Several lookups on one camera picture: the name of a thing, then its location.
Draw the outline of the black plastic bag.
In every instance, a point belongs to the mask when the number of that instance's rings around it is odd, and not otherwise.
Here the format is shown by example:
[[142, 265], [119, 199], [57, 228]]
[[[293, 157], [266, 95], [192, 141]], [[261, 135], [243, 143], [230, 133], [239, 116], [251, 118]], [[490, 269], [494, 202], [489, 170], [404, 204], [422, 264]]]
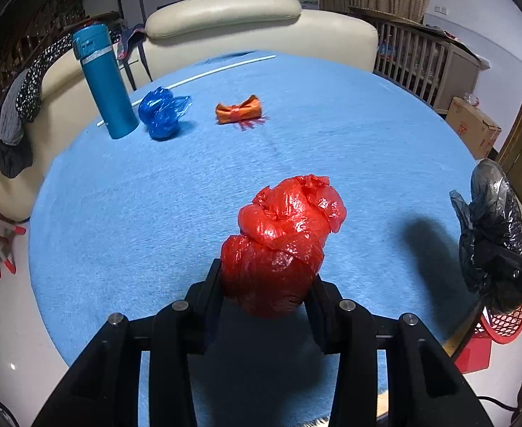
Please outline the black plastic bag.
[[494, 314], [507, 314], [522, 304], [522, 293], [500, 273], [475, 262], [475, 246], [486, 240], [522, 256], [522, 214], [502, 167], [482, 159], [470, 178], [471, 201], [452, 190], [451, 205], [459, 220], [459, 259], [467, 288]]

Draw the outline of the red plastic bag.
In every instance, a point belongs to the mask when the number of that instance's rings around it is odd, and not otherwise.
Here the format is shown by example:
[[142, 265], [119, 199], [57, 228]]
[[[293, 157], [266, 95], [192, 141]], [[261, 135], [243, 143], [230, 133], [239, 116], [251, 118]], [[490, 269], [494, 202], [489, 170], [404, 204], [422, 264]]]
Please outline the red plastic bag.
[[226, 296], [246, 313], [286, 315], [303, 303], [347, 209], [330, 178], [286, 178], [261, 189], [238, 214], [240, 232], [221, 246]]

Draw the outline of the red plastic mesh basket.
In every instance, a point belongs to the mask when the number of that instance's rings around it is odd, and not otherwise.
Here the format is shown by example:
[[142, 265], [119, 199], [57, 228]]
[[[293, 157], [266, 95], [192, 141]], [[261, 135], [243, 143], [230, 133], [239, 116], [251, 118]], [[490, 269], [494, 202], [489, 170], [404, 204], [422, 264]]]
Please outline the red plastic mesh basket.
[[500, 345], [509, 344], [522, 332], [522, 304], [508, 313], [494, 314], [487, 307], [474, 328], [474, 337], [489, 338]]

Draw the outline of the blue tablecloth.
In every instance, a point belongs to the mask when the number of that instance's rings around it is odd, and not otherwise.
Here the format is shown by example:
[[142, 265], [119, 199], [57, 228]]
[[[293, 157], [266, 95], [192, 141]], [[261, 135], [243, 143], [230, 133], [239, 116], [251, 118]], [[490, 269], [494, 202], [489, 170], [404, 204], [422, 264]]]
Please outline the blue tablecloth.
[[52, 162], [30, 220], [29, 268], [48, 334], [73, 363], [115, 311], [146, 317], [203, 280], [227, 240], [306, 230], [280, 184], [325, 176], [347, 214], [324, 243], [322, 279], [370, 312], [416, 314], [440, 342], [475, 298], [449, 200], [474, 168], [413, 95], [332, 62], [261, 52], [162, 79], [192, 103], [179, 134], [114, 140], [88, 125]]

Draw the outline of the brown cardboard box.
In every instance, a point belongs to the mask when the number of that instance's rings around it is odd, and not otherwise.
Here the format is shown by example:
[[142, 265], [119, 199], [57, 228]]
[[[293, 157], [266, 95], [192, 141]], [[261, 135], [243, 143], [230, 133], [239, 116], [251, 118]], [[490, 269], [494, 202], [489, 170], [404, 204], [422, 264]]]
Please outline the brown cardboard box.
[[475, 159], [486, 158], [501, 134], [489, 116], [458, 96], [452, 98], [445, 121]]

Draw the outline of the blue plastic bag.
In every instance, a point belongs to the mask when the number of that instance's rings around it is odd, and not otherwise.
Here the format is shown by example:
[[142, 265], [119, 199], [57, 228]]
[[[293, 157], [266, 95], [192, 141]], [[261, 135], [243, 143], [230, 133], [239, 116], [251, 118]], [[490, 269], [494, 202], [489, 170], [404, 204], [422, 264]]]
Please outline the blue plastic bag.
[[189, 95], [173, 95], [170, 89], [149, 91], [139, 103], [139, 119], [155, 141], [173, 137], [180, 129], [179, 121], [192, 106]]

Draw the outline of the orange wrapper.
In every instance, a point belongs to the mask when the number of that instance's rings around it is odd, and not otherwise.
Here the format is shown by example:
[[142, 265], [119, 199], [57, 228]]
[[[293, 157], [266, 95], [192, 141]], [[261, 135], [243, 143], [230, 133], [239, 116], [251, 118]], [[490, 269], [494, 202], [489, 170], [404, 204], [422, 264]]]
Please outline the orange wrapper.
[[266, 122], [261, 101], [256, 95], [251, 95], [239, 104], [219, 103], [216, 105], [215, 113], [218, 125], [236, 125], [242, 131], [253, 129], [256, 125], [263, 125]]

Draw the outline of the white thin stick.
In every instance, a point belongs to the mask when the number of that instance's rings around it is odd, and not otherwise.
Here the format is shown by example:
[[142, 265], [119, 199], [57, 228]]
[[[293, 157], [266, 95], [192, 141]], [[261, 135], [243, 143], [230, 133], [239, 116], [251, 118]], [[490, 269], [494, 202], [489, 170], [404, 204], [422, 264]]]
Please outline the white thin stick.
[[[199, 79], [215, 75], [215, 74], [217, 74], [219, 72], [226, 72], [227, 70], [230, 70], [230, 69], [233, 69], [233, 68], [240, 68], [240, 67], [243, 67], [244, 65], [252, 65], [252, 64], [256, 64], [256, 63], [260, 63], [260, 62], [265, 62], [265, 61], [273, 60], [274, 58], [276, 58], [276, 54], [266, 55], [266, 56], [257, 57], [257, 58], [253, 58], [253, 59], [248, 59], [248, 60], [245, 60], [245, 61], [241, 61], [241, 62], [236, 62], [236, 63], [230, 64], [230, 65], [223, 65], [222, 67], [219, 67], [219, 68], [210, 69], [210, 70], [207, 70], [206, 72], [201, 72], [199, 74], [192, 75], [191, 77], [179, 80], [179, 81], [177, 81], [175, 83], [172, 83], [170, 85], [162, 86], [162, 88], [173, 90], [173, 89], [179, 88], [181, 86], [187, 85], [189, 83], [192, 83], [194, 81], [197, 81]], [[137, 98], [137, 100], [133, 100], [131, 102], [132, 108], [135, 108], [135, 107], [139, 106], [140, 102], [142, 102], [142, 95], [140, 95]]]

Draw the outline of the wooden baby crib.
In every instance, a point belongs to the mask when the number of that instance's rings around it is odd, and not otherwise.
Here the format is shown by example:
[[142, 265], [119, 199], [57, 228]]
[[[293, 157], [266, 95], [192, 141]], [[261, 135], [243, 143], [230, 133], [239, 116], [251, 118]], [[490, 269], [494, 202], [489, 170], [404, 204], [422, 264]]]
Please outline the wooden baby crib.
[[378, 46], [373, 72], [445, 114], [452, 99], [474, 92], [481, 60], [442, 29], [401, 16], [352, 7], [350, 15], [373, 25]]

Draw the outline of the dark clothes on sofa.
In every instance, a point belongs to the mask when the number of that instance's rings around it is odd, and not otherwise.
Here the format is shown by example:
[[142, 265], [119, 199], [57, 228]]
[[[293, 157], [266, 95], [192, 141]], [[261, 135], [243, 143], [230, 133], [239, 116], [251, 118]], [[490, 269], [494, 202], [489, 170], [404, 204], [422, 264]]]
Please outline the dark clothes on sofa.
[[25, 125], [38, 116], [41, 87], [48, 69], [72, 49], [72, 36], [65, 35], [48, 46], [23, 69], [0, 97], [0, 173], [15, 178], [33, 164], [33, 151]]

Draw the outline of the cream leather sofa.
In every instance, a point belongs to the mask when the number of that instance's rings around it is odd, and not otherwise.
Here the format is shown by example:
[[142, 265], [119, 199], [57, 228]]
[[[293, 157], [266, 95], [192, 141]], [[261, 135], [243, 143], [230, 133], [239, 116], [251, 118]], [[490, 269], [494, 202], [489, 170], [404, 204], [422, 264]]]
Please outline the cream leather sofa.
[[[145, 25], [144, 62], [133, 54], [127, 90], [138, 93], [163, 75], [220, 55], [273, 51], [337, 62], [370, 72], [378, 32], [336, 12], [305, 10], [298, 0], [184, 0], [154, 12]], [[42, 108], [27, 125], [33, 161], [15, 178], [0, 171], [0, 214], [30, 216], [52, 160], [98, 117], [99, 111], [71, 51], [47, 71]]]

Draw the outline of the teal thermos bottle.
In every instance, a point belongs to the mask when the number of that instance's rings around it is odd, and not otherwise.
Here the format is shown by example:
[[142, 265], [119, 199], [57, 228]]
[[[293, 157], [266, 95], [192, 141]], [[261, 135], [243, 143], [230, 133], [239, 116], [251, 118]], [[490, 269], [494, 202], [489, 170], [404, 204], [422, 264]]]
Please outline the teal thermos bottle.
[[119, 72], [109, 30], [102, 23], [85, 26], [75, 32], [72, 43], [109, 136], [114, 140], [127, 136], [139, 119]]

